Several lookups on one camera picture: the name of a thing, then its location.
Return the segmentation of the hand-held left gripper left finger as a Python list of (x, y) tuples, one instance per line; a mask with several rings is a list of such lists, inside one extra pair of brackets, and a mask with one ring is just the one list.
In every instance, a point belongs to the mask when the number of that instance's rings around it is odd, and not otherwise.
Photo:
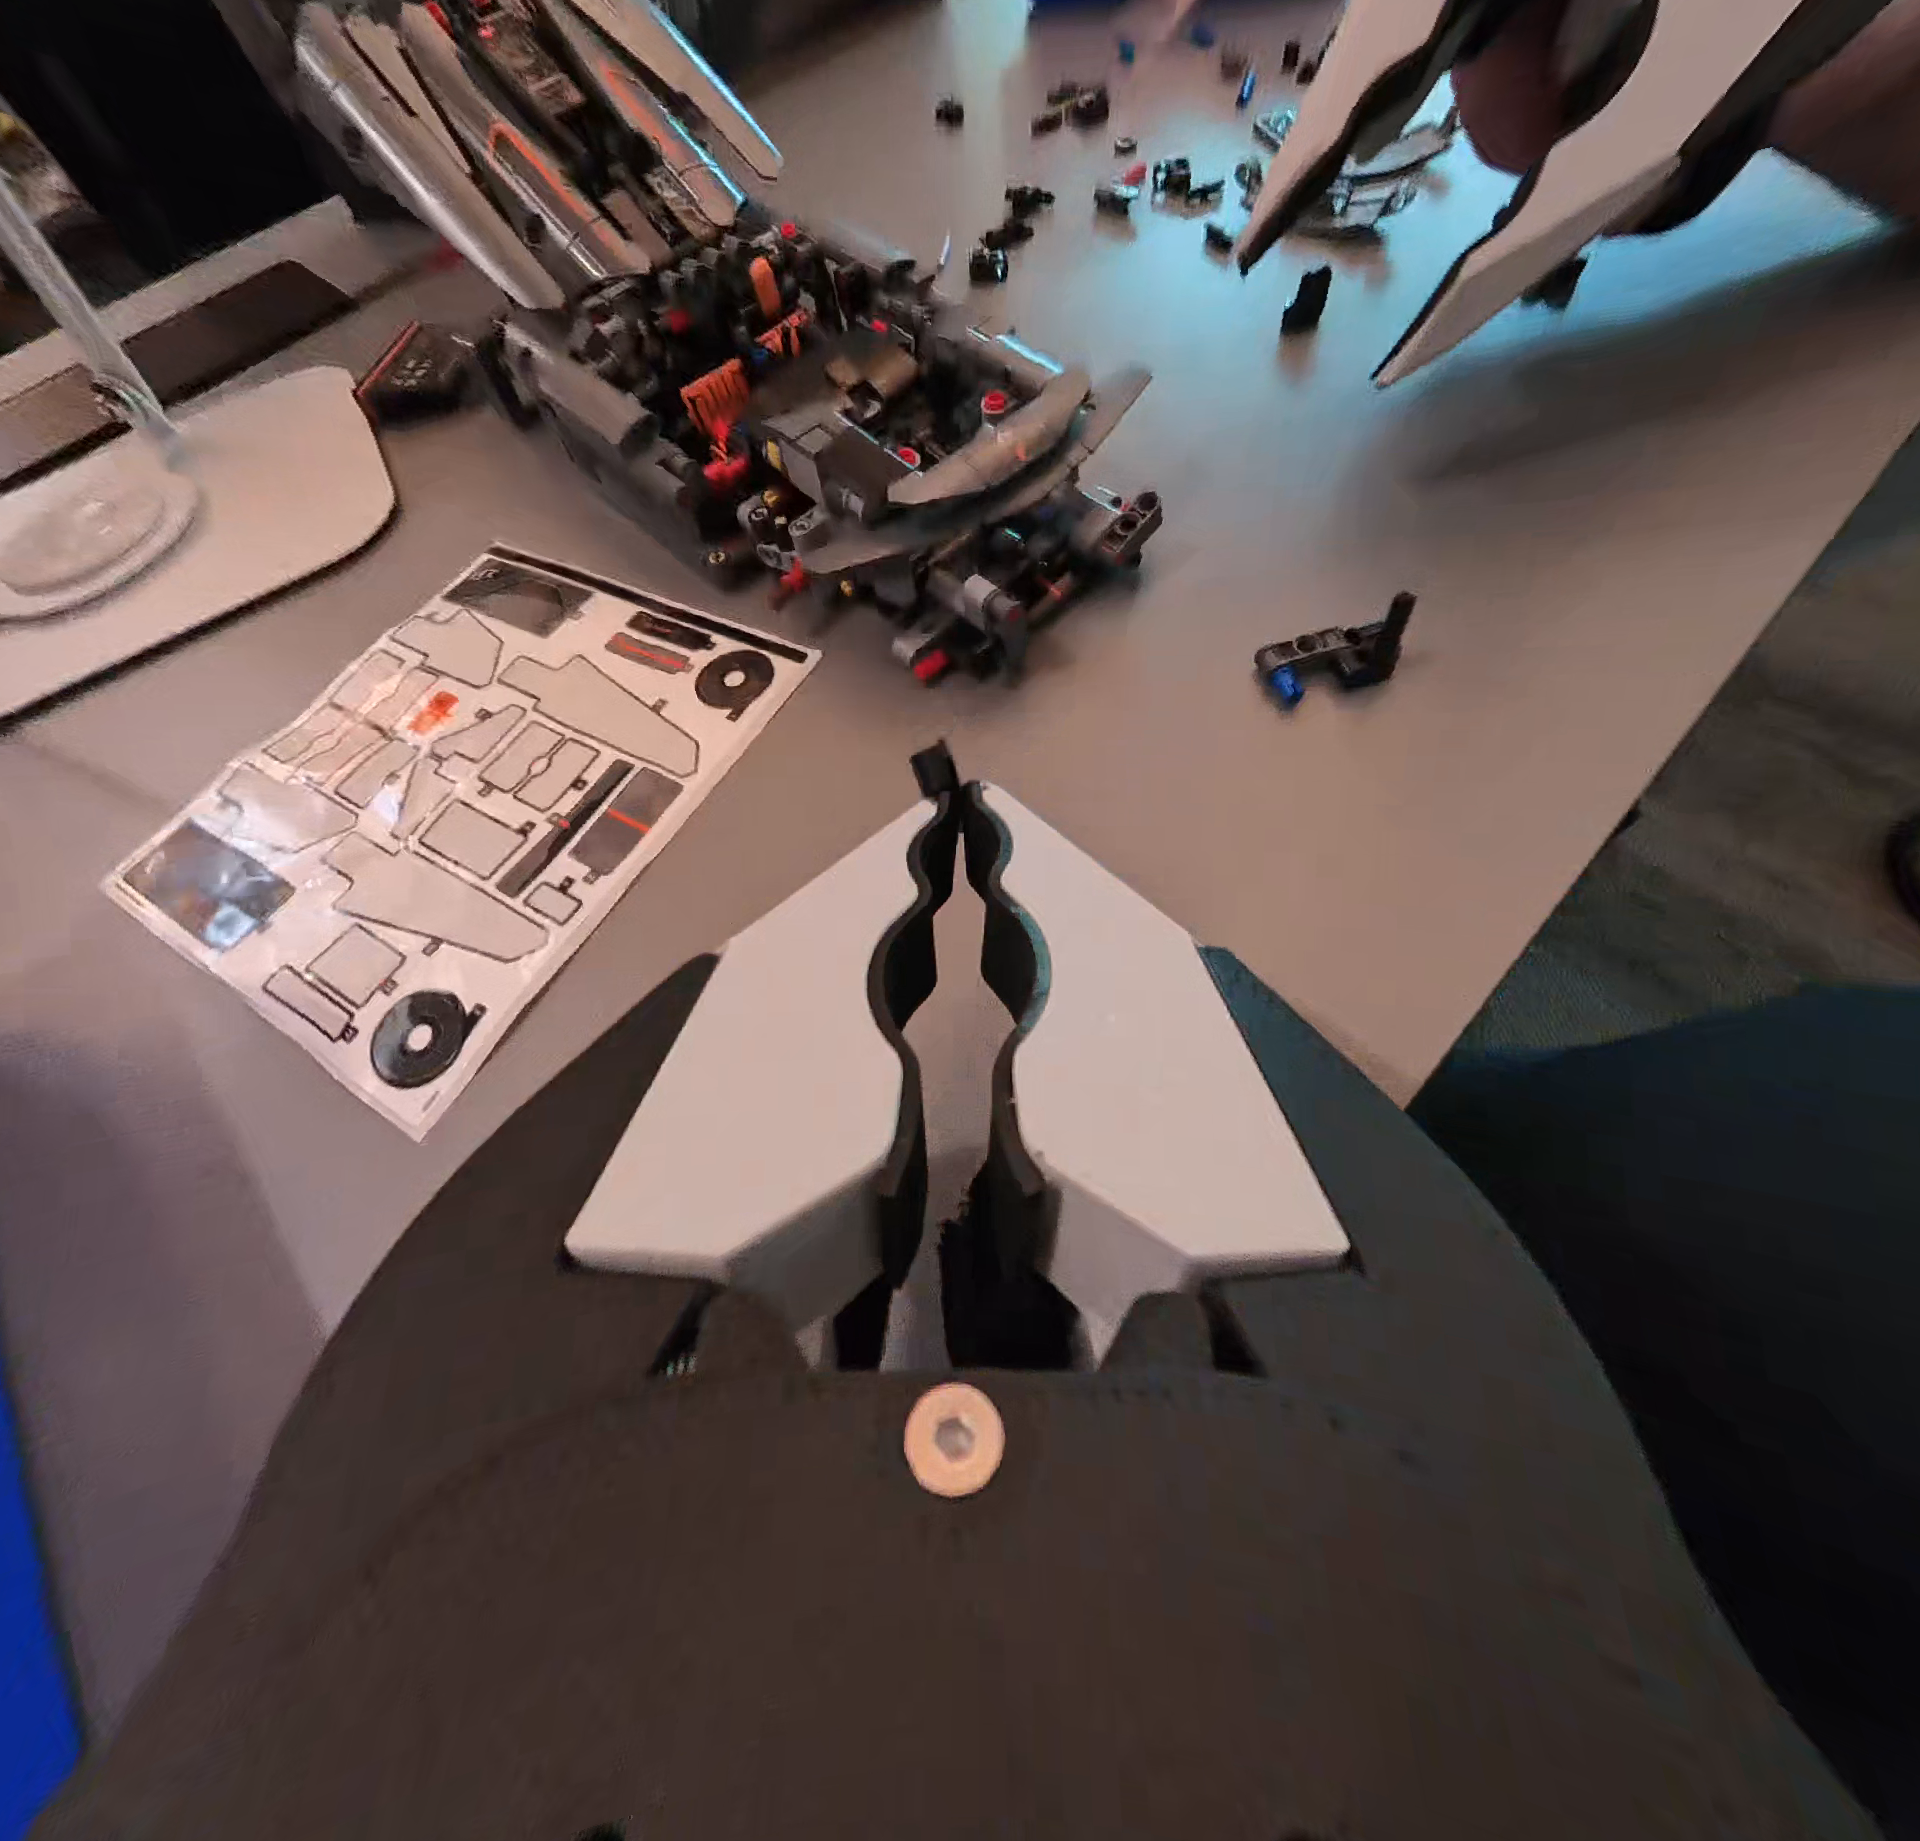
[(956, 841), (956, 800), (919, 799), (725, 944), (565, 1235), (577, 1267), (744, 1292), (880, 1367), (927, 1220), (905, 1030)]

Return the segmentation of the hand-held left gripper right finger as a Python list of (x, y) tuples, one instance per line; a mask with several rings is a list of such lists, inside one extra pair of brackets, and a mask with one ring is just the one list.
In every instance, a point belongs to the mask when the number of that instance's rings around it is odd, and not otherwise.
[(968, 877), (980, 976), (1014, 1021), (991, 1094), (998, 1230), (1091, 1357), (1140, 1300), (1347, 1264), (1199, 939), (998, 782), (968, 784)]

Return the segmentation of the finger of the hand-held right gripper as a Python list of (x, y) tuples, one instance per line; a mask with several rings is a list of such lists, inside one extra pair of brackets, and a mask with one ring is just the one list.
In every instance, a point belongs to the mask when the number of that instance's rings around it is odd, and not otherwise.
[(1380, 389), (1429, 366), (1615, 226), (1644, 223), (1704, 160), (1836, 41), (1871, 0), (1644, 0), (1610, 94), (1517, 188), (1457, 259), (1373, 372)]
[(1347, 162), (1396, 140), (1440, 74), (1522, 3), (1347, 0), (1238, 235), (1238, 274), (1252, 272)]

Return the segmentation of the person's right forearm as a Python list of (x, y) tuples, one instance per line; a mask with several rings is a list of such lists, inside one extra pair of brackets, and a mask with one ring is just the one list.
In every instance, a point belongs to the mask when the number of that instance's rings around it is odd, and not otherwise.
[(1888, 5), (1778, 102), (1769, 147), (1892, 223), (1919, 223), (1919, 0)]

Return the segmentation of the scatter of small lego pieces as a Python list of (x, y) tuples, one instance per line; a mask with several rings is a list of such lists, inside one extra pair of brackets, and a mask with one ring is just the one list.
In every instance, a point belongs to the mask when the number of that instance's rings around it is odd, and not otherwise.
[(947, 315), (955, 335), (1026, 332), (1066, 363), (1142, 363), (1171, 377), (1274, 361), (1302, 370), (1380, 351), (1414, 317), (1469, 214), (1491, 210), (1458, 114), (1427, 84), (1393, 110), (1378, 150), (1333, 162), (1252, 278), (1235, 248), (1265, 185), (1306, 160), (1312, 109), (1333, 107), (1333, 30), (1287, 23), (1217, 42), (1120, 41), (1097, 67), (947, 89), (928, 156), (966, 199), (952, 266), (886, 284)]

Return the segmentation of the lego sticker sheet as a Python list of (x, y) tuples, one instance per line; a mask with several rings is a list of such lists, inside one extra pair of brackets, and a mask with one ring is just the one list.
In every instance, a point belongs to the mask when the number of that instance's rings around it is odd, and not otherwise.
[(492, 542), (103, 892), (423, 1140), (818, 660)]

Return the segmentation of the black lego beam subassembly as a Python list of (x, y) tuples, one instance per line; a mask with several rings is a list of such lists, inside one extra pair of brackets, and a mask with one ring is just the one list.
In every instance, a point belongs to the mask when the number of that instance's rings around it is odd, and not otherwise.
[(1399, 672), (1417, 605), (1419, 596), (1403, 590), (1374, 622), (1312, 628), (1258, 649), (1254, 677), (1262, 693), (1284, 710), (1294, 710), (1310, 683), (1324, 681), (1358, 693), (1390, 681)]

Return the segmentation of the grey lego car model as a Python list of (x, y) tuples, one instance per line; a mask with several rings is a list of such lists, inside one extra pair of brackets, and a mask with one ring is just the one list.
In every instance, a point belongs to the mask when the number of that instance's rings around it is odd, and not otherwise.
[(498, 406), (725, 580), (870, 605), (915, 677), (1018, 677), (1163, 499), (1084, 468), (1148, 387), (991, 328), (890, 244), (756, 201), (780, 150), (661, 0), (305, 0), (305, 117), (503, 297)]

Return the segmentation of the white flat stand base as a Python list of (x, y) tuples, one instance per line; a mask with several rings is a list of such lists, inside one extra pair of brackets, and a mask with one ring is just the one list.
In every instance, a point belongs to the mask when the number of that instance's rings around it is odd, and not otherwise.
[(2, 622), (5, 721), (347, 561), (397, 511), (344, 366), (232, 389), (174, 424), (202, 491), (190, 532), (103, 600), (47, 622)]

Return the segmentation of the black flat device red stripe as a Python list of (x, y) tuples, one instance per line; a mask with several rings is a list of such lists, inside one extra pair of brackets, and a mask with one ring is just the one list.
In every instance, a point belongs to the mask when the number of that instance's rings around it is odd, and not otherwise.
[(379, 429), (445, 418), (478, 392), (475, 343), (434, 322), (412, 321), (355, 382), (352, 397)]

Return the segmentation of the blue plastic panel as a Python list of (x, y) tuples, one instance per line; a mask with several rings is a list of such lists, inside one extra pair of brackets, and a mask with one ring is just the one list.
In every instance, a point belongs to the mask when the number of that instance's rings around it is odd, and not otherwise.
[(2, 1382), (2, 1837), (26, 1837), (85, 1754), (29, 1458)]

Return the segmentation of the dark flat board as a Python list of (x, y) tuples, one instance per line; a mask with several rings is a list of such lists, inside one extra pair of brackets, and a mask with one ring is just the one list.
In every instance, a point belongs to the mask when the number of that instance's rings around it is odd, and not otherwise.
[[(135, 335), (126, 355), (162, 409), (252, 369), (349, 315), (355, 299), (283, 261)], [(5, 399), (2, 488), (39, 480), (128, 429), (103, 380), (72, 364)]]

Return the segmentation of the black monitor screen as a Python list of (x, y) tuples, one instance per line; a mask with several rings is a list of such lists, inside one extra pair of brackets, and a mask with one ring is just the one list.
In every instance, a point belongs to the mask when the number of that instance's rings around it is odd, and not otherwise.
[(283, 89), (218, 0), (2, 0), (5, 109), (135, 288), (337, 194)]

